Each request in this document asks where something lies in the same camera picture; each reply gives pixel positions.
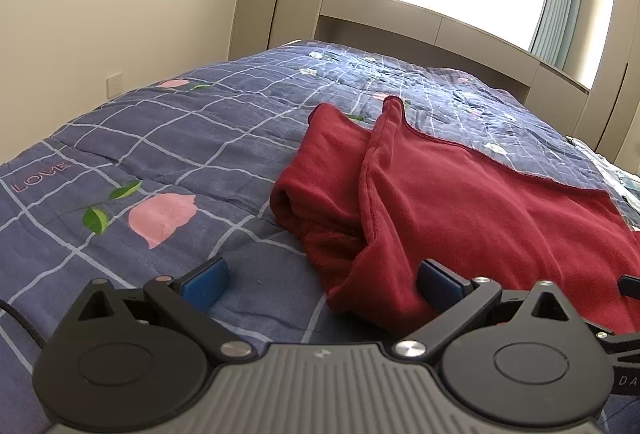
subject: blue gripper pad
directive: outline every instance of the blue gripper pad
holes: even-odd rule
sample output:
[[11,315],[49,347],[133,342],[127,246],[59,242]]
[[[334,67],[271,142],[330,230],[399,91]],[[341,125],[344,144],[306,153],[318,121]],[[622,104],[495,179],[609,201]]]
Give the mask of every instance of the blue gripper pad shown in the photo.
[[176,279],[172,289],[194,308],[206,312],[228,288],[230,279],[226,260],[218,257]]
[[422,298],[438,313],[444,313],[473,289],[469,280],[431,259],[420,263],[416,284]]

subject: pink rose print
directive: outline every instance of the pink rose print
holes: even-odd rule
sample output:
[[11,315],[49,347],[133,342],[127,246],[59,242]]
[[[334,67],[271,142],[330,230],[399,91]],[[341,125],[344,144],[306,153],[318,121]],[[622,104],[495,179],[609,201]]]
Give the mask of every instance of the pink rose print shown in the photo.
[[168,88],[176,88],[181,87],[183,85],[187,85],[189,80],[167,80],[164,83],[158,85],[158,87],[168,87]]
[[129,212],[129,226],[155,248],[196,214],[195,195],[159,194]]

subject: red towel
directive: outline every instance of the red towel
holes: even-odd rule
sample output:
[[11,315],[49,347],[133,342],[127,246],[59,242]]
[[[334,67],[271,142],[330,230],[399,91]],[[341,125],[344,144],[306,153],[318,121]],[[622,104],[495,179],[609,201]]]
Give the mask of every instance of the red towel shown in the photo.
[[550,279],[583,317],[619,334],[640,329],[640,302],[616,284],[639,273],[639,243],[607,192],[521,174],[421,134],[397,97],[372,131],[333,105],[316,107],[271,210],[300,238],[332,311],[399,336],[435,315],[415,288],[425,258],[505,289]]

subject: grid pattern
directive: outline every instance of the grid pattern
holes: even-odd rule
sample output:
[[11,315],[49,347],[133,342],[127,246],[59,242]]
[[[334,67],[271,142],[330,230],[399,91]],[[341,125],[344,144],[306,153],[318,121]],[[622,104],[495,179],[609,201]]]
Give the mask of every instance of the grid pattern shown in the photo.
[[[320,102],[371,127],[383,97],[396,94],[406,100],[409,122],[423,132],[522,172],[607,188],[552,128],[509,94],[460,71],[309,42],[179,79],[111,100],[0,166],[0,297],[45,336],[92,277],[137,287],[222,255],[232,288],[210,314],[258,348],[273,341],[384,339],[372,325],[328,312],[299,243],[277,226],[268,207],[273,183]],[[79,210],[134,178],[143,180],[139,191],[106,205],[107,231],[87,230]],[[149,249],[127,216],[161,193],[195,195],[197,213]],[[640,225],[628,204],[610,193],[629,223]],[[37,351],[3,311],[0,337],[0,374],[7,375],[0,387],[0,432],[37,432],[46,424],[33,413],[40,409],[29,381]]]

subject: wall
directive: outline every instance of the wall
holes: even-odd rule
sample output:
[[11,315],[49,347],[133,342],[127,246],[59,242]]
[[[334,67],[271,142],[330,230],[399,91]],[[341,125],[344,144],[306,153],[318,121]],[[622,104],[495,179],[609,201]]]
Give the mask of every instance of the wall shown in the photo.
[[225,60],[236,0],[0,0],[0,162],[106,100]]
[[613,0],[582,0],[564,71],[591,87],[609,30]]

